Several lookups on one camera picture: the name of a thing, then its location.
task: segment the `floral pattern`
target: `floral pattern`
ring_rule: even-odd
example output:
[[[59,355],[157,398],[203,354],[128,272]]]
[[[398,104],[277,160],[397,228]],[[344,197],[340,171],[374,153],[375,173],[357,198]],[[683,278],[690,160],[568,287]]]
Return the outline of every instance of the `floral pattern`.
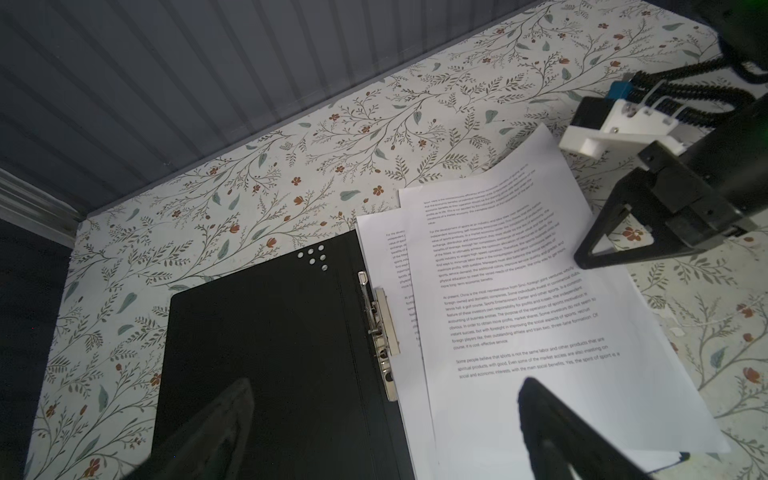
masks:
[[[344,233],[397,207],[399,188],[487,170],[541,122],[561,134],[584,96],[629,72],[718,53],[708,28],[640,0],[550,0],[87,219],[26,478],[118,478],[147,458],[174,293]],[[729,72],[694,80],[743,86]],[[684,141],[703,133],[680,128]],[[567,160],[596,211],[637,165],[620,152]],[[629,266],[733,442],[661,478],[768,475],[766,235]],[[630,219],[611,239],[652,233]]]

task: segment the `paper sheet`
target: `paper sheet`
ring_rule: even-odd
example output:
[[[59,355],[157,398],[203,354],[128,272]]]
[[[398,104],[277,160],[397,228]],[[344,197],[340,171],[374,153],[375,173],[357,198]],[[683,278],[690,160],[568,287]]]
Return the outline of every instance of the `paper sheet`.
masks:
[[[591,212],[546,127],[489,172],[400,201],[438,478],[532,475],[526,376],[620,449],[728,451],[626,270],[575,266]]]
[[[411,288],[411,270],[400,210],[357,217],[371,287],[382,287],[395,324],[400,354],[390,356],[402,423],[417,480],[433,480],[437,467],[427,381]]]

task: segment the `black folder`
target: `black folder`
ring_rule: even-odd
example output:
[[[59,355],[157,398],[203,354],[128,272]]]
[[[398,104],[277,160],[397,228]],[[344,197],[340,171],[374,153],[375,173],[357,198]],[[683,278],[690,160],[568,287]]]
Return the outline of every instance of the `black folder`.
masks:
[[[364,271],[351,231],[174,295],[154,445],[245,377],[240,478],[414,478]]]

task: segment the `orange flower print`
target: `orange flower print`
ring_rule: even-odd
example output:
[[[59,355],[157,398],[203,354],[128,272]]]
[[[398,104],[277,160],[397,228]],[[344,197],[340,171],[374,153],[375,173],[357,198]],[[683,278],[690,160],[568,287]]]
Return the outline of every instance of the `orange flower print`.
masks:
[[[632,227],[627,227],[624,229],[623,232],[621,232],[621,234],[624,235],[627,238],[627,240],[629,240],[630,242],[632,241],[639,242],[640,240],[642,240],[641,235],[645,235],[645,232],[642,230],[635,230]]]
[[[760,374],[756,372],[752,367],[744,367],[744,378],[752,383],[760,383]]]
[[[100,461],[101,461],[100,458],[92,458],[91,463],[88,464],[88,468],[86,468],[85,472],[83,472],[82,478],[90,478],[96,475],[96,471],[98,470]]]
[[[744,318],[750,318],[755,314],[755,312],[753,312],[751,308],[744,305],[743,303],[736,305],[736,311],[741,312],[741,314],[744,315]]]

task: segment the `black cable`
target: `black cable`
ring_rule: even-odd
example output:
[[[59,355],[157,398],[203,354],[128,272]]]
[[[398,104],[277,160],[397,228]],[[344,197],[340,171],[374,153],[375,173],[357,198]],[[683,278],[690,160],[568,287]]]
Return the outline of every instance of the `black cable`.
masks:
[[[700,64],[687,65],[685,67],[674,68],[656,74],[648,74],[639,71],[631,80],[635,89],[627,96],[627,99],[633,103],[642,103],[647,93],[656,86],[659,81],[685,78],[691,75],[717,70],[718,68],[723,68],[728,65],[730,65],[730,60],[728,58],[715,58]],[[645,103],[646,105],[652,105],[664,96],[684,100],[721,101],[733,106],[733,110],[725,112],[709,112],[693,107],[685,107],[677,115],[677,120],[680,122],[698,127],[716,127],[732,117],[736,111],[755,101],[755,97],[750,92],[741,88],[664,83],[659,85],[649,98],[645,99]],[[668,98],[657,105],[656,109],[667,115],[672,115],[682,106],[683,104],[680,102]]]
[[[672,68],[671,70],[660,71],[658,73],[649,74],[659,80],[679,80],[681,78],[693,77],[707,73],[709,71],[720,70],[721,68],[730,67],[729,61],[725,57],[711,58],[701,63],[695,63],[692,65],[685,65],[684,67]]]
[[[720,44],[720,51],[723,52],[723,58],[728,61],[728,66],[730,66],[742,80],[751,84],[768,83],[768,73],[754,74],[747,70],[743,64],[744,58],[736,52],[736,49],[728,45],[725,40],[723,40],[723,37],[719,37],[717,40]]]

